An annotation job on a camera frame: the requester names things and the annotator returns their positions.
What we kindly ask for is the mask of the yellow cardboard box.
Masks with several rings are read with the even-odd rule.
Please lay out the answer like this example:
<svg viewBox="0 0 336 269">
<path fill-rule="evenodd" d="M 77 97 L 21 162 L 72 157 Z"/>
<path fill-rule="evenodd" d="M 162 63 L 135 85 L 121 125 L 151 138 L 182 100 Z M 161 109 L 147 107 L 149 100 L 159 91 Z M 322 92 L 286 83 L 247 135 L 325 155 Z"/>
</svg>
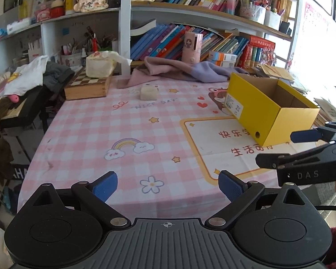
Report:
<svg viewBox="0 0 336 269">
<path fill-rule="evenodd" d="M 259 145 L 290 141 L 294 131 L 310 129 L 319 107 L 275 78 L 231 74 L 224 106 Z"/>
</svg>

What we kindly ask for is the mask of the pink checkered tablecloth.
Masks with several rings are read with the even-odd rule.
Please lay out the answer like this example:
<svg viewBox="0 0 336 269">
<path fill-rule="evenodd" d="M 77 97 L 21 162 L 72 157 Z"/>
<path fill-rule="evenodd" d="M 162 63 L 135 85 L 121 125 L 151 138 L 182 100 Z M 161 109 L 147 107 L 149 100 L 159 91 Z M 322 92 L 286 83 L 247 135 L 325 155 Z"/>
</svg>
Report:
<svg viewBox="0 0 336 269">
<path fill-rule="evenodd" d="M 41 184 L 69 188 L 113 171 L 118 188 L 108 204 L 127 218 L 207 218 L 228 202 L 218 188 L 220 171 L 277 187 L 275 171 L 259 168 L 256 156 L 313 147 L 259 146 L 218 107 L 228 83 L 163 78 L 155 86 L 155 101 L 142 101 L 137 86 L 119 89 L 112 81 L 105 97 L 65 102 L 32 159 L 19 206 Z"/>
</svg>

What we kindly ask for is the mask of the wooden chess box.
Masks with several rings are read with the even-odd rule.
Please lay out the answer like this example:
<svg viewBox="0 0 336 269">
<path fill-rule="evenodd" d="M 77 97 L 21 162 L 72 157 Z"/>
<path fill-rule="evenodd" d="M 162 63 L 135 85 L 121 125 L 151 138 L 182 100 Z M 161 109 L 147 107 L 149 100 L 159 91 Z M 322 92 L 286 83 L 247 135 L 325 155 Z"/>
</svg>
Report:
<svg viewBox="0 0 336 269">
<path fill-rule="evenodd" d="M 90 78 L 85 68 L 80 69 L 65 86 L 66 100 L 102 98 L 108 94 L 111 77 Z"/>
</svg>

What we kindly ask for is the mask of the beige eraser block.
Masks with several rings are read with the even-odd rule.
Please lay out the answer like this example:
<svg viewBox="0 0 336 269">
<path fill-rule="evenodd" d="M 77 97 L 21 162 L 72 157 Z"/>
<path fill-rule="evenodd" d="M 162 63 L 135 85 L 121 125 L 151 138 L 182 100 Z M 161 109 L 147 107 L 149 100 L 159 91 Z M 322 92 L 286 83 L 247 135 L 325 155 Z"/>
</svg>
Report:
<svg viewBox="0 0 336 269">
<path fill-rule="evenodd" d="M 140 100 L 155 101 L 158 99 L 159 90 L 155 86 L 142 86 L 140 91 Z"/>
</svg>

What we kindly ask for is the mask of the small white red box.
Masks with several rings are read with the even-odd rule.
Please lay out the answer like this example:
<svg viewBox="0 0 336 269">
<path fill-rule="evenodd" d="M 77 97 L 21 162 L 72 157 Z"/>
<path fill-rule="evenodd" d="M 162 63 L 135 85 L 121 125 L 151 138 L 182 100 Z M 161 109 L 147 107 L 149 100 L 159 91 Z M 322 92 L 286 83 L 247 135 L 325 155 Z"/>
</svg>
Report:
<svg viewBox="0 0 336 269">
<path fill-rule="evenodd" d="M 157 85 L 157 84 L 150 84 L 150 83 L 144 84 L 143 87 L 144 88 L 148 88 L 148 87 L 149 88 L 155 88 L 157 90 L 159 89 L 159 85 Z"/>
</svg>

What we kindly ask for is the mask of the beige tissue pack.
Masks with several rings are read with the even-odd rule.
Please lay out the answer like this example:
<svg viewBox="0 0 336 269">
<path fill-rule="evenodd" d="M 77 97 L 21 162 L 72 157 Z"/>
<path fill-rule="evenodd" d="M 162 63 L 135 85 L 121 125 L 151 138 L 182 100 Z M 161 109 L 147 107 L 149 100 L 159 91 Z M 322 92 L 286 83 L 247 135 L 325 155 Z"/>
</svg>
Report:
<svg viewBox="0 0 336 269">
<path fill-rule="evenodd" d="M 114 51 L 96 51 L 86 58 L 86 76 L 90 78 L 106 78 L 115 70 L 117 64 L 130 66 L 132 60 Z"/>
</svg>

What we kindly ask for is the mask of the orange blue white carton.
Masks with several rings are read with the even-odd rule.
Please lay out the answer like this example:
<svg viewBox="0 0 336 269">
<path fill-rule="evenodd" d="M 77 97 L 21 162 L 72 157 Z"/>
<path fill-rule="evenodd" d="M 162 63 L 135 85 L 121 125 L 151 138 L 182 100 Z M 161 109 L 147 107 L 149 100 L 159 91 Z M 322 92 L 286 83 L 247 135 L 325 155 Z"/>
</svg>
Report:
<svg viewBox="0 0 336 269">
<path fill-rule="evenodd" d="M 237 56 L 234 54 L 227 54 L 224 52 L 210 51 L 208 59 L 211 61 L 228 61 L 235 63 L 237 60 Z"/>
</svg>

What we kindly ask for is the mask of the pile of clothes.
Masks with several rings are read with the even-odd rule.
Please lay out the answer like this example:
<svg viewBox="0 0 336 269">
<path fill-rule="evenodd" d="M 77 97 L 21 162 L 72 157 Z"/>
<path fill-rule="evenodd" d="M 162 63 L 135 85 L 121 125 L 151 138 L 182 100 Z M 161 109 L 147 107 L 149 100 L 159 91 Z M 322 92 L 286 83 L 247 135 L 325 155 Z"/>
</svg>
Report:
<svg viewBox="0 0 336 269">
<path fill-rule="evenodd" d="M 12 73 L 5 72 L 0 76 L 0 120 L 15 103 L 13 96 L 21 99 L 38 86 L 45 86 L 52 93 L 58 93 L 73 75 L 74 71 L 70 67 L 52 62 L 46 55 L 17 67 Z"/>
</svg>

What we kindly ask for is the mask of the pink purple blanket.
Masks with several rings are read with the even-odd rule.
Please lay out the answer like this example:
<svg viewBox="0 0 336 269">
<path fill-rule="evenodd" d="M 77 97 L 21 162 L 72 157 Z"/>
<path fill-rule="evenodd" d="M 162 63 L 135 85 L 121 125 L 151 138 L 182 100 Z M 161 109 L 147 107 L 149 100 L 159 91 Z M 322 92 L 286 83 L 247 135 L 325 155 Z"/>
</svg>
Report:
<svg viewBox="0 0 336 269">
<path fill-rule="evenodd" d="M 178 60 L 147 56 L 143 64 L 133 69 L 129 79 L 117 80 L 117 88 L 125 89 L 156 81 L 160 78 L 201 83 L 224 83 L 230 80 L 233 73 L 248 74 L 242 68 L 224 68 L 210 61 L 189 64 Z"/>
</svg>

